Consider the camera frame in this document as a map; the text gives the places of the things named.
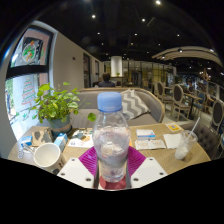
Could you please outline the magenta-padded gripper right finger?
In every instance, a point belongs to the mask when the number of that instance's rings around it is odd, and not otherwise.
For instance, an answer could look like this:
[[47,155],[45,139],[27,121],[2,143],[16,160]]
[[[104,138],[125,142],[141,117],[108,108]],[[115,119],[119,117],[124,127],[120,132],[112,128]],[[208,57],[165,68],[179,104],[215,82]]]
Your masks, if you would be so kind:
[[127,176],[131,188],[140,188],[167,175],[154,157],[145,157],[133,147],[128,149]]

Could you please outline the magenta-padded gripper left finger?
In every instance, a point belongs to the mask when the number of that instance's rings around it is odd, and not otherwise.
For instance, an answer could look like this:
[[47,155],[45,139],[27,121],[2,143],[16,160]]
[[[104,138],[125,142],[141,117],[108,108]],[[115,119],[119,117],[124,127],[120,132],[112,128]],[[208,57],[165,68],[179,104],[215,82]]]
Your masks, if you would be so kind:
[[84,188],[94,188],[98,173],[97,154],[94,147],[78,158],[71,158],[58,176]]

